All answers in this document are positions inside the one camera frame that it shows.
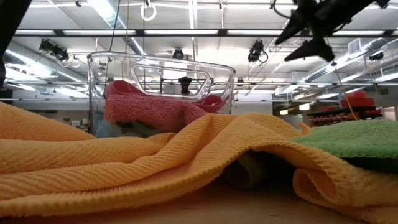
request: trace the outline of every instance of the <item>orange towel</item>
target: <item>orange towel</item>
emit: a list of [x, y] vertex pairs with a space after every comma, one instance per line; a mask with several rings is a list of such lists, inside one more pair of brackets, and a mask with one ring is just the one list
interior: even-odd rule
[[0, 103], [0, 124], [0, 217], [163, 202], [208, 184], [254, 149], [293, 164], [294, 189], [305, 200], [370, 223], [398, 223], [397, 176], [290, 142], [302, 133], [267, 114], [208, 114], [178, 134], [95, 139]]

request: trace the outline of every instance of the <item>ductwork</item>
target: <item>ductwork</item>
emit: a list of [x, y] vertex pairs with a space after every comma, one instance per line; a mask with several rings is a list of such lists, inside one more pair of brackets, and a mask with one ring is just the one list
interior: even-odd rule
[[354, 42], [358, 41], [360, 43], [359, 51], [353, 52], [353, 53], [346, 52], [343, 56], [335, 59], [335, 62], [336, 62], [335, 66], [333, 66], [332, 63], [329, 63], [322, 68], [309, 71], [305, 75], [305, 78], [303, 78], [303, 80], [307, 83], [312, 82], [313, 80], [315, 80], [317, 78], [320, 78], [324, 75], [334, 72], [335, 69], [342, 68], [342, 67], [354, 62], [355, 59], [368, 57], [368, 56], [376, 53], [382, 47], [384, 47], [385, 45], [387, 45], [389, 43], [392, 43], [393, 41], [395, 41], [397, 39], [395, 39], [395, 38], [378, 38], [378, 39], [369, 41], [368, 43], [363, 43], [363, 40], [364, 39], [354, 40]]
[[68, 68], [64, 68], [59, 64], [34, 53], [25, 47], [11, 42], [8, 49], [4, 53], [3, 57], [4, 63], [14, 63], [14, 64], [27, 64], [30, 67], [35, 67], [37, 71], [42, 71], [51, 75], [60, 74], [64, 77], [69, 78], [75, 82], [85, 82], [87, 78], [79, 73], [76, 73]]
[[[87, 0], [94, 10], [105, 20], [110, 28], [114, 28], [117, 10], [112, 0]], [[118, 16], [116, 21], [117, 29], [127, 29], [126, 23], [123, 19]], [[142, 47], [137, 43], [133, 37], [125, 38], [123, 37], [125, 43], [130, 47], [130, 49], [138, 55], [143, 55], [144, 51]]]

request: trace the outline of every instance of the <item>plastic container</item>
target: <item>plastic container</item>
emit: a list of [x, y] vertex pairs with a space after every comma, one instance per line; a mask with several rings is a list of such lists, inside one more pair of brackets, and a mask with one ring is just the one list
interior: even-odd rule
[[[92, 134], [96, 134], [106, 113], [105, 88], [115, 80], [124, 80], [146, 96], [165, 100], [200, 104], [215, 95], [223, 102], [217, 113], [231, 113], [235, 76], [231, 67], [119, 52], [95, 52], [87, 58]], [[214, 82], [216, 78], [223, 82]]]

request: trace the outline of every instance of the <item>ceiling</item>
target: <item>ceiling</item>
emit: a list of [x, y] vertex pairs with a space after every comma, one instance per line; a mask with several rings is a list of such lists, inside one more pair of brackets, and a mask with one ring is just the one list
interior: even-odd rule
[[[88, 2], [80, 1], [82, 7], [74, 6], [75, 0], [33, 0], [32, 5], [25, 14], [19, 29], [109, 29], [109, 25], [91, 7]], [[157, 6], [157, 14], [151, 21], [145, 21], [140, 14], [143, 1], [133, 1], [129, 7], [127, 17], [127, 0], [121, 1], [119, 16], [128, 21], [129, 29], [189, 29], [190, 15], [188, 0], [156, 1], [164, 6]], [[270, 1], [252, 0], [223, 0], [223, 11], [218, 8], [219, 0], [197, 0], [198, 10], [195, 19], [195, 29], [281, 29], [286, 19], [278, 16], [269, 9]], [[390, 1], [390, 6], [398, 6], [398, 1]], [[278, 0], [277, 7], [284, 14], [289, 14], [291, 1]], [[396, 7], [380, 10], [376, 7], [361, 11], [354, 16], [353, 21], [345, 29], [396, 29], [398, 27], [398, 13]], [[294, 73], [305, 73], [316, 67], [326, 64], [318, 57], [306, 60], [295, 60], [280, 64], [289, 52], [294, 51], [305, 39], [291, 38], [286, 43], [275, 46], [270, 44], [268, 62], [262, 64], [248, 63], [249, 48], [259, 38], [255, 37], [197, 37], [195, 38], [195, 58], [197, 61], [218, 63], [235, 68], [237, 78], [245, 78], [249, 82], [292, 82], [297, 81]], [[260, 38], [267, 46], [273, 38]], [[13, 41], [27, 49], [41, 54], [39, 45], [40, 37], [14, 37]], [[52, 42], [65, 47], [71, 55], [79, 58], [82, 64], [78, 68], [68, 67], [70, 70], [87, 76], [86, 56], [97, 51], [109, 50], [111, 38], [99, 38], [98, 46], [94, 38], [69, 38], [54, 37]], [[191, 37], [137, 37], [138, 44], [145, 52], [161, 57], [169, 57], [169, 52], [181, 48], [185, 54], [193, 55]], [[330, 38], [330, 45], [335, 54], [347, 51], [348, 43], [354, 38]], [[112, 51], [124, 52], [126, 43], [122, 38], [113, 40]], [[54, 58], [45, 55], [49, 60]], [[354, 65], [344, 68], [347, 75], [354, 74], [364, 69], [364, 61], [359, 60]], [[217, 81], [225, 81], [227, 77], [219, 76]], [[275, 89], [274, 86], [260, 86], [260, 88]]]

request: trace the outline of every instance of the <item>black pole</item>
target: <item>black pole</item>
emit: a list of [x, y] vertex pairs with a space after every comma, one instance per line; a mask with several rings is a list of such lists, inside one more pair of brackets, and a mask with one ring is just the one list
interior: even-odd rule
[[4, 21], [0, 32], [0, 89], [3, 88], [6, 79], [4, 53], [31, 2], [32, 0], [0, 0], [0, 21]]

